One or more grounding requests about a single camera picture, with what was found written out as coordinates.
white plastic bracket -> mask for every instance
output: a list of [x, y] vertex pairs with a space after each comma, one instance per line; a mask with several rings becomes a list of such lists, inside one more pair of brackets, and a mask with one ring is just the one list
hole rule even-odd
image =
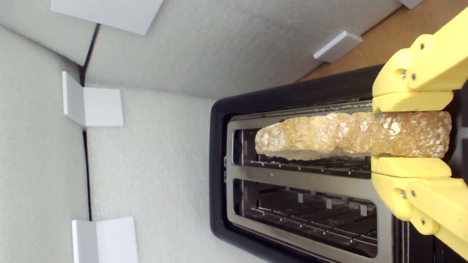
[[74, 263], [138, 263], [133, 217], [72, 221]]
[[82, 87], [62, 72], [63, 113], [83, 127], [123, 126], [119, 89]]
[[51, 11], [145, 35], [162, 0], [51, 0]]
[[314, 58], [326, 62], [335, 62], [361, 43], [362, 38], [360, 36], [343, 31], [314, 53]]
[[400, 0], [407, 8], [413, 9], [415, 6], [419, 5], [423, 0]]

bread slice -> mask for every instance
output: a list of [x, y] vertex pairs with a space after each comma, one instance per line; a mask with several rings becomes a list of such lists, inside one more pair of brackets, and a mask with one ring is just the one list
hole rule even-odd
[[445, 111], [329, 113], [299, 117], [257, 132], [259, 154], [288, 160], [330, 156], [442, 158], [452, 129]]

wooden surface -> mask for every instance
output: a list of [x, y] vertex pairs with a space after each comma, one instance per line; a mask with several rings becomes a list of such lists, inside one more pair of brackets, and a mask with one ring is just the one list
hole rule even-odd
[[399, 49], [411, 46], [418, 36], [434, 34], [466, 7], [468, 0], [424, 0], [412, 10], [401, 7], [366, 32], [356, 49], [334, 63], [323, 63], [299, 81], [383, 64]]

